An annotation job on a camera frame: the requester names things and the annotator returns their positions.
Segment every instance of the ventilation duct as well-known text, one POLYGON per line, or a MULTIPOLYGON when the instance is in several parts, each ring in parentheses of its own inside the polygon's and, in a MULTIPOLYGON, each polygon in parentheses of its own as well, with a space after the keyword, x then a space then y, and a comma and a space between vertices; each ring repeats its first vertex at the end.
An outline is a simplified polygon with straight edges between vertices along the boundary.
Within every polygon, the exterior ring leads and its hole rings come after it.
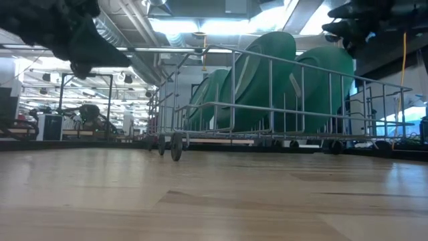
MULTIPOLYGON (((131 43, 122 35, 118 28, 113 24, 112 20, 103 12, 95 20, 95 26, 98 33, 115 47, 130 47, 131 43)), ((132 67, 135 73, 144 80, 147 84, 159 85, 161 78, 155 71, 147 66, 139 56, 135 53, 130 53, 132 67)))
MULTIPOLYGON (((183 35, 181 33, 176 34, 166 34, 165 37, 167 37, 167 40, 169 42, 169 45, 174 48, 188 48, 188 45, 186 44, 186 40, 184 39, 183 35)), ((175 54, 177 57, 177 61, 180 62, 183 59, 183 55, 181 54, 175 54)), ((199 63, 202 62, 201 56, 189 56, 189 60, 196 60, 199 63)))

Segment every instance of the floor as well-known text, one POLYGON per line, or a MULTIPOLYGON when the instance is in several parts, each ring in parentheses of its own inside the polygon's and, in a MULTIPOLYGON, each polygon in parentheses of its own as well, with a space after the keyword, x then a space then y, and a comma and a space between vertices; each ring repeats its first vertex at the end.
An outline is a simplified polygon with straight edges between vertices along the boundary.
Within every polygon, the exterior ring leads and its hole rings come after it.
POLYGON ((0 153, 0 240, 426 240, 428 163, 324 154, 0 153))

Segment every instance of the pipe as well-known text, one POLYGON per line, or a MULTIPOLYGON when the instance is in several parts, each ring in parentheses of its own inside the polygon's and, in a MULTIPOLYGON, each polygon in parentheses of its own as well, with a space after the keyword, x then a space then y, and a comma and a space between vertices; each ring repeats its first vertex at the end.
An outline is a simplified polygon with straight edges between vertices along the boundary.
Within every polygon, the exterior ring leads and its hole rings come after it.
MULTIPOLYGON (((144 32, 144 33, 148 34, 148 35, 146 35, 146 37, 143 36, 146 43, 154 44, 155 46, 160 47, 161 45, 159 44, 156 36, 153 34, 153 32, 152 32, 150 26, 148 25, 146 19, 142 16, 141 12, 138 10, 138 7, 135 5, 135 3, 131 0, 124 0, 124 1, 131 8, 131 10, 134 12, 137 20, 142 25, 142 28, 141 28, 141 26, 139 26, 139 24, 137 24, 137 22, 135 21, 135 18, 133 17, 131 12, 127 8, 127 6, 125 6, 125 4, 123 3, 122 0, 119 1, 119 5, 121 6, 121 8, 123 8, 125 14, 131 20, 132 24, 135 26, 135 28, 138 30, 138 32, 140 32, 140 33, 144 32)), ((154 62, 153 63, 154 63, 153 66, 159 70, 161 76, 163 78, 166 78, 165 70, 161 66, 162 60, 161 60, 160 54, 154 55, 154 62)))
MULTIPOLYGON (((174 48, 174 47, 147 47, 147 48, 132 48, 132 47, 118 47, 119 51, 124 53, 159 53, 159 54, 198 54, 200 51, 205 51, 205 48, 198 47, 187 47, 187 48, 174 48)), ((19 51, 28 51, 25 52, 26 56, 39 56, 40 51, 49 51, 47 48, 43 46, 27 46, 25 44, 1 44, 0 50, 19 50, 19 51)), ((231 50, 223 50, 221 48, 210 47, 208 54, 231 54, 231 50)), ((50 57, 52 54, 45 53, 41 55, 42 57, 47 56, 50 57)))
MULTIPOLYGON (((100 16, 95 19, 95 25, 98 33, 109 43, 116 47, 131 46, 131 43, 123 36, 122 32, 113 24, 113 21, 101 10, 100 16)), ((135 72, 148 84, 158 85, 161 83, 159 75, 136 54, 130 54, 135 72)))

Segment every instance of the caster wheel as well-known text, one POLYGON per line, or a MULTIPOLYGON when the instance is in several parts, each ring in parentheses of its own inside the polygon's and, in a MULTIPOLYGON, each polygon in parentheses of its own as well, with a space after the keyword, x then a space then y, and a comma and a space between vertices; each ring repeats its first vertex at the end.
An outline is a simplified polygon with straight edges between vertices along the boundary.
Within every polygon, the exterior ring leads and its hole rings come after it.
POLYGON ((377 141, 376 146, 379 149, 376 149, 375 146, 373 146, 373 149, 379 153, 381 157, 389 158, 393 155, 393 146, 387 142, 387 141, 377 141))
POLYGON ((272 147, 282 147, 281 141, 273 140, 272 147))
POLYGON ((165 143, 165 135, 159 135, 158 138, 158 152, 159 155, 164 155, 165 149, 166 149, 166 143, 165 143))
POLYGON ((290 142, 290 148, 299 148, 299 142, 291 141, 290 142))
POLYGON ((343 143, 341 141, 333 141, 330 143, 329 150, 333 155, 342 154, 343 143))
POLYGON ((189 147, 187 146, 187 143, 184 143, 183 144, 183 151, 188 151, 189 150, 189 147))
POLYGON ((153 150, 153 144, 154 144, 154 139, 153 137, 149 137, 147 139, 147 150, 148 151, 152 151, 153 150))
POLYGON ((183 136, 181 133, 174 133, 171 138, 171 157, 173 161, 179 161, 183 152, 183 136))

